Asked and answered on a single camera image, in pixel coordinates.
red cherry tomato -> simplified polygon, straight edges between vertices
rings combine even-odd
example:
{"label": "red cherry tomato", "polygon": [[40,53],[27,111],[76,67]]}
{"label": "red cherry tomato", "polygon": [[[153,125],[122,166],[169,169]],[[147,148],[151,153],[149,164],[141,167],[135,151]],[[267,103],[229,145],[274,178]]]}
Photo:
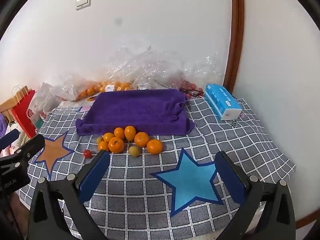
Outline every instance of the red cherry tomato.
{"label": "red cherry tomato", "polygon": [[83,155],[84,155],[84,157],[87,158],[87,159],[92,158],[92,153],[91,153],[90,150],[84,150],[84,151],[83,151]]}

fruit pile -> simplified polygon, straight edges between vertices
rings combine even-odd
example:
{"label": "fruit pile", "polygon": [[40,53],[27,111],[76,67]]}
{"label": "fruit pile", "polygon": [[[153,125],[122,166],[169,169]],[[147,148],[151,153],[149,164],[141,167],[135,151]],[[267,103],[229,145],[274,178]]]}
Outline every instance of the fruit pile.
{"label": "fruit pile", "polygon": [[113,133],[107,132],[102,137],[97,138],[98,151],[105,150],[113,153],[121,153],[124,150],[124,138],[134,141],[136,146],[129,148],[129,154],[133,157],[138,157],[141,152],[141,147],[146,147],[147,151],[151,154],[161,153],[163,147],[162,142],[158,139],[150,140],[149,135],[145,132],[136,133],[133,126],[127,126],[125,129],[118,127]]}
{"label": "fruit pile", "polygon": [[106,86],[107,85],[114,85],[115,86],[115,91],[127,91],[127,90],[136,90],[137,87],[131,86],[132,82],[112,82],[112,81],[105,81],[105,82],[95,82],[88,86],[88,88],[84,91],[82,91],[78,97],[76,98],[75,101],[87,98],[87,97],[92,97],[95,94],[99,92],[105,92]]}
{"label": "fruit pile", "polygon": [[187,80],[182,80],[179,90],[184,92],[188,98],[191,97],[203,97],[203,89],[197,88],[196,84]]}

screw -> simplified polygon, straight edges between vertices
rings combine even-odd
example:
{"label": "screw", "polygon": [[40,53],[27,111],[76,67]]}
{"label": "screw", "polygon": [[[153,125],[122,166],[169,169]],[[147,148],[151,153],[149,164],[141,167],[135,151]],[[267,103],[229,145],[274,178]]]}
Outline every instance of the screw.
{"label": "screw", "polygon": [[254,175],[250,176],[249,179],[252,181],[252,182],[257,182],[258,181],[258,178]]}
{"label": "screw", "polygon": [[282,186],[286,186],[286,185],[287,185],[287,183],[286,183],[283,179],[280,180],[280,184],[281,184]]}
{"label": "screw", "polygon": [[67,176],[67,180],[73,180],[76,176],[72,173]]}
{"label": "screw", "polygon": [[44,177],[41,177],[40,179],[38,179],[38,182],[39,183],[43,183],[45,181],[45,178]]}

blue tissue box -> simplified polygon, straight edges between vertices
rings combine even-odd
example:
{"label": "blue tissue box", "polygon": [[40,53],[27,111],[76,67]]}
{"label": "blue tissue box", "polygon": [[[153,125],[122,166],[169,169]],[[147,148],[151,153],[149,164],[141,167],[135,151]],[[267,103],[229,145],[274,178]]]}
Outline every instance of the blue tissue box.
{"label": "blue tissue box", "polygon": [[235,120],[241,114],[241,106],[223,86],[207,84],[204,97],[222,121]]}

clear plastic wrap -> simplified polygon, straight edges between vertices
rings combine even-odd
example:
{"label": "clear plastic wrap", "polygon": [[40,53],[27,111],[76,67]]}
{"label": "clear plastic wrap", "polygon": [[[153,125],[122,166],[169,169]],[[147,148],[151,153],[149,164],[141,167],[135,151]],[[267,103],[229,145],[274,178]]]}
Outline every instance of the clear plastic wrap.
{"label": "clear plastic wrap", "polygon": [[50,91],[55,96],[65,100],[77,101],[99,92],[97,82],[86,80],[78,74],[68,75],[62,80],[62,85],[54,86],[50,88]]}
{"label": "clear plastic wrap", "polygon": [[55,96],[50,91],[51,88],[52,86],[48,83],[42,83],[33,96],[29,109],[42,116],[42,114],[47,115],[52,109],[56,108],[61,103],[62,98]]}
{"label": "clear plastic wrap", "polygon": [[207,83],[217,83],[220,73],[216,61],[207,57],[203,62],[185,62],[177,52],[158,52],[150,46],[147,51],[134,55],[122,47],[107,62],[105,82],[115,90],[177,88],[196,90]]}
{"label": "clear plastic wrap", "polygon": [[220,73],[216,62],[185,62],[178,52],[159,52],[150,46],[135,54],[127,47],[119,49],[106,62],[99,79],[88,81],[78,75],[64,78],[51,92],[66,100],[78,101],[98,92],[176,88],[187,94],[202,95],[207,83],[217,83]]}

